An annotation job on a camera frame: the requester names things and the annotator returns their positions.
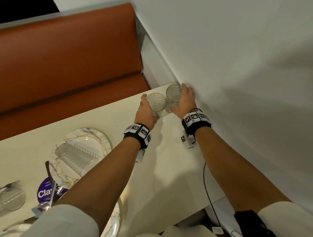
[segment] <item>drinking glass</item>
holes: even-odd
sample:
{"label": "drinking glass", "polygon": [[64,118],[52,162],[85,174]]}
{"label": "drinking glass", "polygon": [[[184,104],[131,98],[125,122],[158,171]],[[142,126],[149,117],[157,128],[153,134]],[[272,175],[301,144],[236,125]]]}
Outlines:
{"label": "drinking glass", "polygon": [[98,163],[98,158],[69,143],[60,145],[55,154],[80,177],[83,177]]}
{"label": "drinking glass", "polygon": [[18,186],[6,189],[0,196],[0,209],[15,211],[20,209],[26,200],[26,194]]}
{"label": "drinking glass", "polygon": [[166,99],[160,93],[152,93],[147,96],[147,101],[154,115],[161,115],[166,106]]}
{"label": "drinking glass", "polygon": [[180,94],[182,92],[182,87],[180,85],[170,85],[166,89],[166,98],[167,98],[167,107],[166,107],[166,112],[172,113],[170,110],[170,106],[178,106],[178,102],[180,99]]}

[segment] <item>forearm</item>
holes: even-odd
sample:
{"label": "forearm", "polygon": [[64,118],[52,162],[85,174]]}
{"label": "forearm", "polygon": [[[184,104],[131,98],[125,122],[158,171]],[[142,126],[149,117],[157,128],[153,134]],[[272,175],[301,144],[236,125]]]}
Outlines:
{"label": "forearm", "polygon": [[211,174],[235,211],[252,209],[258,213],[272,203],[290,201],[211,128],[199,128],[195,136]]}
{"label": "forearm", "polygon": [[137,139],[123,139],[57,203],[75,206],[91,216],[101,234],[132,173],[140,149]]}

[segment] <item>orange leather bench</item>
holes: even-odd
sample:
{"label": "orange leather bench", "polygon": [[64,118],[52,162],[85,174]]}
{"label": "orange leather bench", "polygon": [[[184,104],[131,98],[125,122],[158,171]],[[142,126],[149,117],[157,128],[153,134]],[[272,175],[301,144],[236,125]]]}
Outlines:
{"label": "orange leather bench", "polygon": [[130,3],[0,30],[0,140],[147,91],[141,70]]}

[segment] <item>hand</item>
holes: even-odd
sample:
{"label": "hand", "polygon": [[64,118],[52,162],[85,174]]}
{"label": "hand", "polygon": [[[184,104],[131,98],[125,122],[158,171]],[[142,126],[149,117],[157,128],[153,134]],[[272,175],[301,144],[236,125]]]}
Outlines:
{"label": "hand", "polygon": [[182,84],[182,92],[177,107],[171,106],[170,109],[180,119],[183,119],[186,114],[193,108],[196,108],[195,93],[191,87],[187,87],[186,84]]}
{"label": "hand", "polygon": [[151,131],[154,125],[157,123],[159,116],[153,115],[151,106],[149,105],[147,99],[147,94],[141,96],[140,106],[136,113],[135,124],[144,124]]}

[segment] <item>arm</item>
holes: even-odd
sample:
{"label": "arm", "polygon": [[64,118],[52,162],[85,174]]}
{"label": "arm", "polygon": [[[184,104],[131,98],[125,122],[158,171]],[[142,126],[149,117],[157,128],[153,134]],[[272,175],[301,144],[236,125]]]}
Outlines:
{"label": "arm", "polygon": [[[182,84],[177,107],[171,110],[180,118],[196,108],[192,88]],[[211,174],[223,189],[235,211],[262,208],[279,201],[290,200],[278,190],[258,169],[232,149],[209,127],[195,132],[205,162]]]}
{"label": "arm", "polygon": [[[158,117],[153,116],[146,96],[144,94],[141,97],[135,123],[145,124],[151,131]],[[123,139],[105,159],[66,192],[56,205],[69,204],[79,208],[96,221],[101,234],[131,176],[139,149],[137,139]]]}

